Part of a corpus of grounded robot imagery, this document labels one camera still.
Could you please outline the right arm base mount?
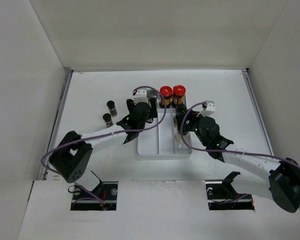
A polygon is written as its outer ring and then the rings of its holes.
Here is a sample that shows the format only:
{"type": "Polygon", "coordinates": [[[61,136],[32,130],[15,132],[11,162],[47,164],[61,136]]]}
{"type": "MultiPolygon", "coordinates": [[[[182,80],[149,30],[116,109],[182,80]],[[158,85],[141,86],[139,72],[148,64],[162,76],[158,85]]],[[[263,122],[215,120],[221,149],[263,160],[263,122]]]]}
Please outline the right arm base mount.
{"type": "Polygon", "coordinates": [[[232,183],[240,172],[233,171],[224,179],[205,182],[208,209],[210,211],[255,210],[250,194],[237,193],[232,183]]]}

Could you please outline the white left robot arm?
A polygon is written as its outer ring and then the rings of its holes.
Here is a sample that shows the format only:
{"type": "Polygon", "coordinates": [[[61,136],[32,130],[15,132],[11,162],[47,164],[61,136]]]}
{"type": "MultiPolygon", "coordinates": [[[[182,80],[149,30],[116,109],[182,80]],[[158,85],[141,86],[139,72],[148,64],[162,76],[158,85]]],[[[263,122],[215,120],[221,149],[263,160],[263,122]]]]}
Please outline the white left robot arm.
{"type": "Polygon", "coordinates": [[[67,183],[75,183],[84,175],[93,153],[133,141],[148,120],[158,117],[155,99],[150,103],[128,99],[126,104],[129,114],[116,124],[86,135],[73,130],[63,137],[48,161],[67,183]]]}

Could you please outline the clear grinder with grey cap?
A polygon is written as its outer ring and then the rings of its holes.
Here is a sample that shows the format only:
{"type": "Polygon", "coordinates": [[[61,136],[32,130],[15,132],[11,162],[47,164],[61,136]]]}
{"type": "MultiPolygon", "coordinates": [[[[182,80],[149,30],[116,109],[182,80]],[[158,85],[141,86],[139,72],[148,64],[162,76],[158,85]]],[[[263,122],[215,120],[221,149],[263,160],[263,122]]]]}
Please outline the clear grinder with grey cap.
{"type": "Polygon", "coordinates": [[[158,93],[156,90],[148,89],[146,96],[150,103],[152,102],[157,103],[158,93]]]}

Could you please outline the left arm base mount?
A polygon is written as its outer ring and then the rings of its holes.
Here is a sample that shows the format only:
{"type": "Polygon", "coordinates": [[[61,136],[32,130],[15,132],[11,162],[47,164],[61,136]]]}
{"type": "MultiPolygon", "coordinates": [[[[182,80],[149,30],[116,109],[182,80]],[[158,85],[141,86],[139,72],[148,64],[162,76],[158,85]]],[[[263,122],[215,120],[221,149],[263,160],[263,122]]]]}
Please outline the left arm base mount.
{"type": "Polygon", "coordinates": [[[119,183],[102,181],[93,171],[97,185],[93,190],[83,189],[76,182],[68,188],[71,194],[71,211],[116,211],[119,183]]]}

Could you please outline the small black-capped spice bottle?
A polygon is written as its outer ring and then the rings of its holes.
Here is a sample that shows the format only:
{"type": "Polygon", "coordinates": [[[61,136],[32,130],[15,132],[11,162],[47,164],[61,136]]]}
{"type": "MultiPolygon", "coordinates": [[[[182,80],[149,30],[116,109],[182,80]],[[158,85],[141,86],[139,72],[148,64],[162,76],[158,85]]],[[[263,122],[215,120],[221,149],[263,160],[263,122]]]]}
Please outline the small black-capped spice bottle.
{"type": "Polygon", "coordinates": [[[118,115],[118,112],[117,112],[117,109],[116,109],[116,106],[115,106],[115,102],[113,100],[109,100],[107,103],[106,103],[107,107],[108,107],[108,110],[109,110],[109,113],[112,117],[116,117],[118,115]]]}

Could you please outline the small spice bottle black lid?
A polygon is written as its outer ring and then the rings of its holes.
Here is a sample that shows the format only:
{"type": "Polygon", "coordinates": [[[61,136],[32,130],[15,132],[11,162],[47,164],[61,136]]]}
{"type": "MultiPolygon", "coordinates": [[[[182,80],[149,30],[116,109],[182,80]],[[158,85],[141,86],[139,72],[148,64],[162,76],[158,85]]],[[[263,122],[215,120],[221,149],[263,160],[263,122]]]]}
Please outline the small spice bottle black lid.
{"type": "Polygon", "coordinates": [[[112,116],[111,116],[110,113],[105,113],[102,116],[102,119],[104,120],[105,125],[106,125],[107,128],[110,128],[111,126],[114,125],[113,120],[112,120],[112,116]]]}

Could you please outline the black-capped seasoning shaker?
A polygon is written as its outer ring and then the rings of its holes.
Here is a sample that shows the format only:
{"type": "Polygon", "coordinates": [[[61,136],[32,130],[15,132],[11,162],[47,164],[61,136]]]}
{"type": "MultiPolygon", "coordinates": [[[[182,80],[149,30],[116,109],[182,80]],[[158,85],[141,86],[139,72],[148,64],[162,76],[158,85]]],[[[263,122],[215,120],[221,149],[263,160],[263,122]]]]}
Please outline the black-capped seasoning shaker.
{"type": "Polygon", "coordinates": [[[175,134],[174,134],[176,148],[180,149],[182,146],[185,145],[182,138],[184,138],[184,140],[187,143],[189,143],[189,141],[191,141],[191,135],[190,133],[184,133],[184,132],[181,135],[181,121],[178,120],[176,116],[173,118],[173,122],[174,122],[174,126],[176,127],[175,134]]]}
{"type": "Polygon", "coordinates": [[[187,107],[185,104],[181,103],[181,104],[177,105],[175,108],[175,118],[183,119],[186,112],[187,112],[187,107]]]}

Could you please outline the red-lidded yellow-label sauce jar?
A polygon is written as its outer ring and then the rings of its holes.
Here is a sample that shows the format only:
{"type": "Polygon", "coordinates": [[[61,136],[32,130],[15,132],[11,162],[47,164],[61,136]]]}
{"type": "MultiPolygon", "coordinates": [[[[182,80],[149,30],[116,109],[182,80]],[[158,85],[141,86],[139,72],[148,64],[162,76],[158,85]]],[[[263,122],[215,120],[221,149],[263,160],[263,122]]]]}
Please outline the red-lidded yellow-label sauce jar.
{"type": "Polygon", "coordinates": [[[183,103],[186,94],[186,88],[183,85],[175,85],[173,87],[172,103],[171,105],[176,108],[183,103]]]}

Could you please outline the red-lidded dark sauce jar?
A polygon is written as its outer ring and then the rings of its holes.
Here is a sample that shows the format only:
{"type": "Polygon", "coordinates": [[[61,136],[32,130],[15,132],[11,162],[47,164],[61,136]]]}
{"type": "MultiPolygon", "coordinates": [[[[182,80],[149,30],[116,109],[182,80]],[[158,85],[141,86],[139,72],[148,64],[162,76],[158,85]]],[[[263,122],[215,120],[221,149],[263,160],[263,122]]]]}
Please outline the red-lidded dark sauce jar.
{"type": "Polygon", "coordinates": [[[159,105],[161,108],[164,107],[169,108],[171,106],[172,95],[173,95],[173,90],[170,86],[162,86],[160,88],[161,100],[159,105]]]}

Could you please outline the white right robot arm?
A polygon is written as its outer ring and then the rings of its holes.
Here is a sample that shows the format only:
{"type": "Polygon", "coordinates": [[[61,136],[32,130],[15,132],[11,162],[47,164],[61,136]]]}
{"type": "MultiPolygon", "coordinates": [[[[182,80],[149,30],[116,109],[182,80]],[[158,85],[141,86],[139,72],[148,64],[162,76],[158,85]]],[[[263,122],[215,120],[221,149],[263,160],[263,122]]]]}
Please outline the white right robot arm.
{"type": "Polygon", "coordinates": [[[223,180],[221,189],[226,197],[250,194],[272,200],[289,213],[299,209],[300,166],[294,159],[244,151],[220,134],[220,127],[212,117],[196,111],[177,115],[176,122],[182,141],[186,134],[193,132],[204,147],[202,151],[211,158],[259,178],[258,181],[244,180],[241,172],[231,172],[223,180]]]}

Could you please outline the white divided organizer tray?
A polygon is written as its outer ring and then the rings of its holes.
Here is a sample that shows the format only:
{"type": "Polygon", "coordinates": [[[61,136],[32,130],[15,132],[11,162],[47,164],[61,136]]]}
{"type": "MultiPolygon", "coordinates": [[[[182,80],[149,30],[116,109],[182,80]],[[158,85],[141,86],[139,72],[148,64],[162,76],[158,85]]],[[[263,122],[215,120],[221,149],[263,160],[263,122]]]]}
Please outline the white divided organizer tray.
{"type": "Polygon", "coordinates": [[[145,124],[150,130],[141,132],[137,138],[137,154],[142,159],[152,160],[181,160],[187,159],[193,153],[182,141],[176,137],[176,111],[170,107],[166,111],[158,107],[157,118],[145,124]]]}

